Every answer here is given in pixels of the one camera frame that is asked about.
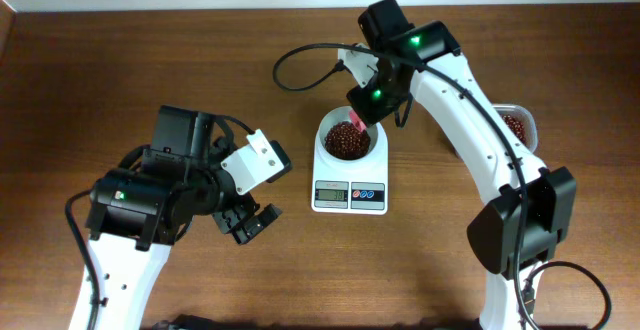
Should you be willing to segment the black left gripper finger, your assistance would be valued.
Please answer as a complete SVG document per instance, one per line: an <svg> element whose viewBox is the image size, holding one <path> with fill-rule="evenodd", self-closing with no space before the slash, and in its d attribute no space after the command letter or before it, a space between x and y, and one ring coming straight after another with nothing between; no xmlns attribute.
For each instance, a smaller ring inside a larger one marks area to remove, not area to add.
<svg viewBox="0 0 640 330"><path fill-rule="evenodd" d="M258 234L271 225L282 210L273 204L266 206L259 214L251 215L243 220L233 231L232 235L237 244L248 244Z"/></svg>
<svg viewBox="0 0 640 330"><path fill-rule="evenodd" d="M233 232L238 226L253 215L253 208L234 206L223 211L214 212L212 218L222 234Z"/></svg>

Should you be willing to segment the pink measuring scoop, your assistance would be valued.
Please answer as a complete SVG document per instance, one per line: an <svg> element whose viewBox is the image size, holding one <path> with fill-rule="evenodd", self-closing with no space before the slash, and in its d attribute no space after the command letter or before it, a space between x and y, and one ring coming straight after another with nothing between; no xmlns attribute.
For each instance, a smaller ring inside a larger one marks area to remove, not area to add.
<svg viewBox="0 0 640 330"><path fill-rule="evenodd" d="M354 110L350 110L348 115L351 123L360 133L364 132L367 129L367 125L360 119L360 117Z"/></svg>

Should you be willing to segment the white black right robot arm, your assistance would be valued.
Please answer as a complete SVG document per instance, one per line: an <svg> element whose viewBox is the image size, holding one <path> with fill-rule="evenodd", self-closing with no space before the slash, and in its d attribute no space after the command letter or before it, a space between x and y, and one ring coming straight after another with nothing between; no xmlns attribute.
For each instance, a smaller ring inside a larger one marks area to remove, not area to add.
<svg viewBox="0 0 640 330"><path fill-rule="evenodd" d="M467 228L487 271L481 329L525 329L535 282L525 277L550 261L565 240L576 181L551 171L509 129L476 82L460 45L440 21L416 27L396 0L370 5L358 18L374 65L351 65L358 81L347 98L366 125L411 101L438 123L472 175L484 204Z"/></svg>

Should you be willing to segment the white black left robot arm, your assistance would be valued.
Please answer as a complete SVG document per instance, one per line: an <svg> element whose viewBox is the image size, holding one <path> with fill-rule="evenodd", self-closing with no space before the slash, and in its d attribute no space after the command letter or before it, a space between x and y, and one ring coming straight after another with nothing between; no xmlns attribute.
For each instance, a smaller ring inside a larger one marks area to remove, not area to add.
<svg viewBox="0 0 640 330"><path fill-rule="evenodd" d="M275 140L247 131L236 145L228 115L160 107L153 138L93 187L72 196L65 217L84 262L73 329L137 329L172 247L197 216L244 245L281 210L251 190L292 163Z"/></svg>

